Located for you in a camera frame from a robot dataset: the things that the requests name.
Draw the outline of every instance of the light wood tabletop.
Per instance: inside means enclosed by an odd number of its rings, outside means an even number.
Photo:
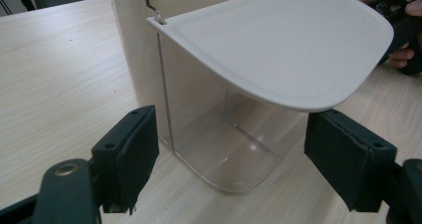
[[[91,148],[138,104],[109,0],[0,18],[0,209],[38,192],[44,172]],[[398,147],[396,162],[422,158],[421,77],[377,67],[337,107]],[[104,223],[385,223],[349,212],[295,146],[256,189],[207,184],[164,144],[136,211]]]

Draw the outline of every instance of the screw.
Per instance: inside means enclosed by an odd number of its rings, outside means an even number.
[[[78,170],[79,165],[77,163],[66,163],[56,169],[55,174],[57,176],[66,176],[71,173],[74,173],[76,170]]]

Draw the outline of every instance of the human hand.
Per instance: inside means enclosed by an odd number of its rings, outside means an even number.
[[[361,2],[367,3],[372,0],[360,0]],[[422,0],[416,0],[407,4],[405,12],[410,16],[422,17]],[[419,44],[422,45],[422,33],[417,35]],[[409,44],[406,43],[397,51],[388,55],[389,63],[395,68],[404,68],[407,65],[407,61],[412,59],[415,55],[414,51],[409,49]]]

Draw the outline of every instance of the clear plastic bin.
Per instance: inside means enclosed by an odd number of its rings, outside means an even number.
[[[166,18],[223,1],[150,3]],[[251,190],[303,144],[305,113],[261,104],[219,80],[146,24],[154,13],[145,0],[112,3],[139,105],[156,105],[160,138],[210,184]]]

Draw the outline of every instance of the container lid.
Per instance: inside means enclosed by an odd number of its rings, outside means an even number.
[[[357,0],[230,0],[148,21],[247,96],[300,112],[347,99],[393,37]]]

